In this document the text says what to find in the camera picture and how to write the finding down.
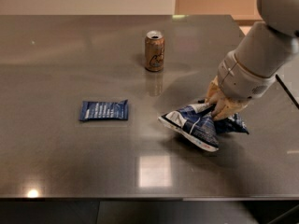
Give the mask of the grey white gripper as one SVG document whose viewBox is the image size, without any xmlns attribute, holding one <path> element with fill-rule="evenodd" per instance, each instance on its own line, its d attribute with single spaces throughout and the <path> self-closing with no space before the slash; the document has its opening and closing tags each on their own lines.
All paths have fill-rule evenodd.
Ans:
<svg viewBox="0 0 299 224">
<path fill-rule="evenodd" d="M 230 51 L 206 92 L 206 102 L 215 106 L 213 119 L 226 119 L 246 108 L 247 100 L 262 97 L 274 83 L 276 71 L 275 56 L 263 53 L 247 56 L 237 50 Z"/>
</svg>

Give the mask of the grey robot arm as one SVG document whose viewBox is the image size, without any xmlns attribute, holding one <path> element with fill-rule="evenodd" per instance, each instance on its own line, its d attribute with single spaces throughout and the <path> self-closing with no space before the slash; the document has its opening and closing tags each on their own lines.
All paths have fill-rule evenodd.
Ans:
<svg viewBox="0 0 299 224">
<path fill-rule="evenodd" d="M 277 70 L 298 54 L 299 0 L 257 0 L 261 20 L 227 53 L 211 81 L 206 101 L 212 117 L 225 119 L 264 95 Z"/>
</svg>

